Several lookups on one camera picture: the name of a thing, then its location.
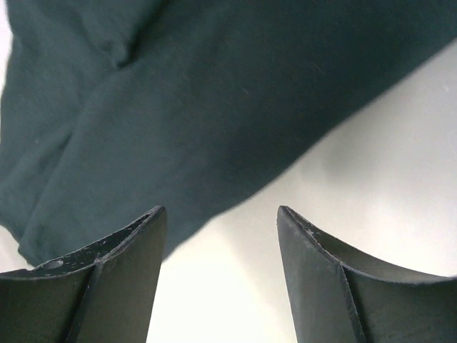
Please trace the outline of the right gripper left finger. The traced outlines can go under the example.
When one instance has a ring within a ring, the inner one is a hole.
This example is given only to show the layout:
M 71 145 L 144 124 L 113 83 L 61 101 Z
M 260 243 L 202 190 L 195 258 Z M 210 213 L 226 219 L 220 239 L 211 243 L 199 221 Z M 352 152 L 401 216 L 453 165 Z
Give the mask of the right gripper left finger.
M 2 342 L 145 342 L 166 240 L 155 207 L 35 269 L 1 274 Z

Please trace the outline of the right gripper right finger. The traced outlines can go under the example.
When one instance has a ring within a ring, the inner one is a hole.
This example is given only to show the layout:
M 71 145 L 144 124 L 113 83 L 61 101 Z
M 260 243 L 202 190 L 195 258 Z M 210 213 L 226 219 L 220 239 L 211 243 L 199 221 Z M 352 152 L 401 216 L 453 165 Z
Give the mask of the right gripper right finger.
M 375 258 L 289 207 L 277 212 L 299 342 L 454 342 L 456 279 Z

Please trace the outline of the black t-shirt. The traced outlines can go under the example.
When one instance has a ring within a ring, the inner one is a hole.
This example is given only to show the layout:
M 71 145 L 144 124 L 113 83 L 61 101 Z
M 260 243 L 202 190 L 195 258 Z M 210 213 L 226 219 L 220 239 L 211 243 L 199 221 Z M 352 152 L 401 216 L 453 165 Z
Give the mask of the black t-shirt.
M 166 253 L 456 37 L 454 1 L 8 1 L 1 224 L 31 265 L 156 205 Z

